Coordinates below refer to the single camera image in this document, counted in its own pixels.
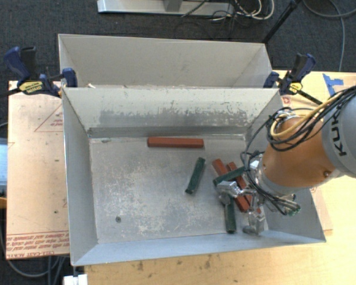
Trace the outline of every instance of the wire bundle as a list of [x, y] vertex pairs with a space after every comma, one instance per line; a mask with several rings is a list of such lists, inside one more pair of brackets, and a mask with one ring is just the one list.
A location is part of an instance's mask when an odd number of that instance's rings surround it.
[[[268, 129], [267, 133], [267, 139], [269, 143], [271, 144], [272, 148], [276, 151], [288, 151], [290, 149], [293, 149], [297, 147], [299, 144], [311, 139], [313, 136], [315, 136], [325, 125], [327, 122], [332, 119], [333, 116], [335, 116], [339, 111], [356, 95], [356, 85], [352, 86], [346, 90], [340, 91], [335, 93], [333, 96], [331, 96], [327, 101], [319, 105], [317, 108], [309, 112], [305, 117], [301, 118], [300, 121], [295, 123], [293, 126], [290, 128], [286, 129], [285, 131], [282, 131], [280, 133], [276, 133], [275, 129], [277, 125], [282, 121], [282, 119], [279, 117], [279, 113], [276, 113], [276, 115], [272, 118], [269, 118], [269, 121], [266, 124], [266, 127]], [[321, 122], [323, 118], [328, 114], [331, 113], [331, 117], [326, 120], [322, 126], [315, 132], [313, 132], [314, 127], [316, 126], [317, 123]], [[287, 138], [283, 138], [287, 134], [290, 134], [292, 132], [295, 133], [291, 134]], [[287, 145], [286, 147], [283, 148], [278, 148], [276, 145]]]
[[[283, 199], [280, 197], [276, 197], [272, 194], [270, 194], [268, 191], [265, 191], [263, 188], [261, 188], [258, 183], [256, 182], [251, 170], [250, 170], [250, 161], [255, 158], [256, 156], [262, 154], [263, 152], [256, 151], [254, 153], [249, 153], [248, 150], [250, 148], [251, 143], [253, 140], [256, 138], [258, 133], [266, 127], [268, 133], [267, 133], [267, 139], [271, 146], [276, 149], [276, 151], [288, 151], [299, 144], [305, 142], [306, 140], [309, 140], [313, 136], [315, 136], [325, 125], [328, 121], [332, 119], [333, 116], [335, 116], [343, 107], [356, 95], [356, 85], [352, 86], [346, 90], [340, 91], [335, 93], [333, 96], [331, 96], [327, 101], [325, 101], [323, 104], [318, 106], [316, 109], [312, 110], [309, 112], [305, 117], [302, 118], [300, 122], [295, 123], [292, 127], [288, 128], [287, 130], [276, 133], [275, 128], [276, 126], [284, 119], [282, 116], [288, 116], [294, 114], [293, 112], [295, 109], [291, 109], [290, 107], [284, 107], [278, 111], [276, 111], [272, 116], [268, 118], [267, 121], [265, 121], [258, 129], [257, 131], [253, 134], [251, 137], [250, 141], [247, 144], [247, 147], [244, 152], [241, 153], [240, 157], [241, 160], [246, 168], [245, 173], [249, 182], [249, 185], [257, 191], [257, 193], [262, 196], [264, 200], [268, 200], [271, 204], [274, 205], [274, 207], [284, 216], [290, 215], [290, 214], [295, 214], [300, 210], [300, 206], [293, 202], [293, 201], [288, 201], [287, 199]], [[328, 114], [332, 113], [331, 117], [325, 121], [322, 126], [312, 134], [313, 128], [315, 125], [322, 121], [323, 118]], [[290, 135], [287, 138], [281, 138], [284, 135], [290, 134], [296, 130], [295, 133]], [[290, 144], [289, 142], [299, 138], [296, 142]], [[285, 148], [277, 148], [277, 144], [288, 144], [287, 147]]]
[[271, 4], [271, 9], [269, 14], [262, 14], [262, 10], [263, 10], [263, 3], [262, 0], [257, 0], [258, 2], [258, 9], [253, 10], [253, 11], [247, 11], [242, 5], [241, 5], [242, 0], [233, 0], [234, 3], [234, 7], [235, 7], [235, 15], [241, 15], [241, 16], [245, 16], [245, 17], [249, 17], [255, 20], [266, 20], [269, 19], [273, 13], [274, 13], [274, 0], [270, 0], [270, 4]]

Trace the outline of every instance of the blue tape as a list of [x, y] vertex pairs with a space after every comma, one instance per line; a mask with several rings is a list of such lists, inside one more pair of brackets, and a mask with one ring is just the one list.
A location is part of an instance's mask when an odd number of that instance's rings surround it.
[[332, 86], [338, 86], [338, 85], [342, 86], [342, 85], [344, 85], [343, 79], [339, 79], [339, 78], [331, 79], [330, 76], [327, 76], [324, 73], [323, 73], [323, 78], [324, 78], [324, 80], [326, 82], [326, 86], [327, 86], [327, 89], [328, 89], [328, 93], [330, 93], [330, 96], [335, 94], [335, 91], [334, 91]]

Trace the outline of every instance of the clamp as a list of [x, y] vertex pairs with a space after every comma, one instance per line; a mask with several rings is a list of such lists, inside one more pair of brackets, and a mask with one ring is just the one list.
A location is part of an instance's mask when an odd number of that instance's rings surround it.
[[286, 72], [284, 78], [280, 78], [277, 72], [271, 72], [263, 87], [271, 88], [278, 82], [280, 95], [299, 94], [317, 105], [321, 105], [322, 102], [320, 100], [302, 91], [302, 79], [311, 72], [315, 65], [316, 61], [311, 54], [302, 55], [298, 53], [293, 68]]
[[64, 85], [67, 87], [78, 86], [77, 77], [72, 68], [65, 68], [61, 74], [54, 77], [48, 77], [45, 74], [37, 75], [35, 47], [26, 47], [21, 50], [18, 46], [13, 47], [6, 52], [4, 62], [12, 72], [20, 76], [17, 82], [17, 92], [21, 91], [26, 95], [46, 94], [61, 97], [61, 88], [52, 81], [56, 78], [63, 78]]

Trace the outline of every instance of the green block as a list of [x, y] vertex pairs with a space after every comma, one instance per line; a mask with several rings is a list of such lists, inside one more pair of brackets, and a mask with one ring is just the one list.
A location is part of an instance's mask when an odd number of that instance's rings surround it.
[[199, 180], [201, 178], [202, 171], [204, 169], [205, 159], [198, 158], [195, 163], [195, 168], [190, 178], [189, 185], [187, 186], [185, 193], [193, 194], [199, 185]]

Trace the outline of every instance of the metal stand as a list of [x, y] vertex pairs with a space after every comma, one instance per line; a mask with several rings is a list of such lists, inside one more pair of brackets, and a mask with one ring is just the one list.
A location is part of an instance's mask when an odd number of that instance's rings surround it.
[[[99, 13], [138, 13], [138, 14], [166, 14], [184, 15], [195, 9], [201, 1], [185, 0], [98, 0]], [[232, 12], [229, 3], [205, 2], [190, 15], [211, 16], [215, 12]]]
[[285, 11], [281, 14], [280, 18], [276, 22], [276, 24], [272, 27], [270, 32], [265, 36], [262, 40], [262, 43], [268, 44], [269, 40], [273, 37], [275, 32], [281, 27], [281, 25], [285, 22], [285, 20], [289, 17], [289, 15], [298, 7], [298, 4], [302, 0], [291, 0], [289, 5], [286, 7]]

